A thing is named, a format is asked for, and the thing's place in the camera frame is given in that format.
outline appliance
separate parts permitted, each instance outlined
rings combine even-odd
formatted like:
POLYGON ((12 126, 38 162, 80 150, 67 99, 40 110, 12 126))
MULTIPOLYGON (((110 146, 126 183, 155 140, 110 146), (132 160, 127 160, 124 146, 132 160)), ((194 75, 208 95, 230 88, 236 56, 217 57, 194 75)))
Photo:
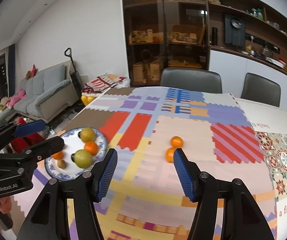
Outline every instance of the appliance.
POLYGON ((274 64, 274 65, 276 65, 278 67, 281 67, 281 68, 283 68, 284 65, 285 65, 284 63, 281 63, 279 60, 275 60, 275 59, 273 59, 271 57, 268 57, 268 56, 265 57, 265 60, 267 62, 272 63, 272 64, 274 64))
POLYGON ((245 24, 229 14, 225 14, 225 43, 245 47, 245 24))
POLYGON ((212 35, 211 35, 211 44, 213 46, 218 45, 218 29, 216 27, 212 27, 212 35))
POLYGON ((77 93, 78 98, 79 98, 78 105, 75 107, 75 111, 76 112, 80 112, 84 108, 84 105, 83 105, 83 103, 81 101, 81 96, 82 96, 82 92, 81 91, 82 91, 82 88, 83 88, 82 84, 81 84, 81 78, 80 78, 79 73, 78 73, 78 71, 76 69, 75 63, 74 63, 74 61, 72 59, 72 50, 71 50, 71 48, 67 48, 65 50, 65 52, 64 52, 64 55, 70 58, 72 66, 73 66, 73 71, 69 71, 69 73, 70 73, 70 77, 71 77, 72 83, 73 83, 73 85, 75 87, 76 93, 77 93))

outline glass cabinet door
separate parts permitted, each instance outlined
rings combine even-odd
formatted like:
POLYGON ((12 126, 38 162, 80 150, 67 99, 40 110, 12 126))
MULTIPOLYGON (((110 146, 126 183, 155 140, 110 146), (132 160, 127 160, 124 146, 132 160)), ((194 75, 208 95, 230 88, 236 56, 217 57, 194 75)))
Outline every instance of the glass cabinet door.
POLYGON ((131 86, 156 86, 166 67, 207 66, 206 0, 123 0, 131 86))
POLYGON ((165 62, 162 0, 123 0, 128 67, 133 86, 158 85, 165 62))

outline thermos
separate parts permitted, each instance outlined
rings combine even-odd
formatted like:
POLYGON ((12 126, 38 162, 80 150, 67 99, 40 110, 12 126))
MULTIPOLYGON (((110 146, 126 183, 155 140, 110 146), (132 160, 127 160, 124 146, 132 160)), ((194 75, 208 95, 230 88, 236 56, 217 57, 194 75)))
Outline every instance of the thermos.
POLYGON ((217 46, 218 45, 218 29, 216 27, 212 27, 211 29, 212 29, 211 45, 217 46))

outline mop handle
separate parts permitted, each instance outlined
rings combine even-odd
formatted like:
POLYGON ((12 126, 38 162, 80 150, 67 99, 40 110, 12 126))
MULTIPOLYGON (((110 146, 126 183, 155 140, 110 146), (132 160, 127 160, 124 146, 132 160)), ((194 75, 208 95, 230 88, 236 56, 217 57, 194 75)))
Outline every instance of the mop handle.
POLYGON ((75 63, 73 62, 73 59, 72 59, 72 51, 71 51, 71 48, 67 48, 67 49, 64 51, 64 55, 70 58, 70 60, 71 60, 71 62, 72 62, 72 65, 73 65, 73 68, 74 68, 75 72, 77 72, 75 63))

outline yellow fruit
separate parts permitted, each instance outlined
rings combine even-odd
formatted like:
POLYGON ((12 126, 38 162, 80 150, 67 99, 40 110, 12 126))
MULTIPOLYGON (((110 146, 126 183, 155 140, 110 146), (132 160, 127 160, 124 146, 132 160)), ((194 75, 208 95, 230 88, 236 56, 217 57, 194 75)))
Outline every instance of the yellow fruit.
POLYGON ((90 152, 82 149, 77 150, 74 154, 74 163, 82 169, 89 168, 92 164, 92 155, 90 152))
POLYGON ((172 163, 174 161, 174 151, 176 150, 176 148, 171 147, 166 151, 165 157, 166 157, 166 161, 169 163, 172 163))
POLYGON ((83 128, 80 131, 80 139, 86 143, 86 142, 93 142, 94 140, 96 140, 96 133, 94 132, 94 130, 92 130, 89 127, 83 128))
POLYGON ((171 138, 170 144, 172 147, 181 148, 184 145, 184 141, 179 136, 174 136, 171 138))
POLYGON ((95 97, 93 97, 93 96, 88 96, 88 98, 87 98, 88 104, 90 104, 94 100, 95 100, 95 97))

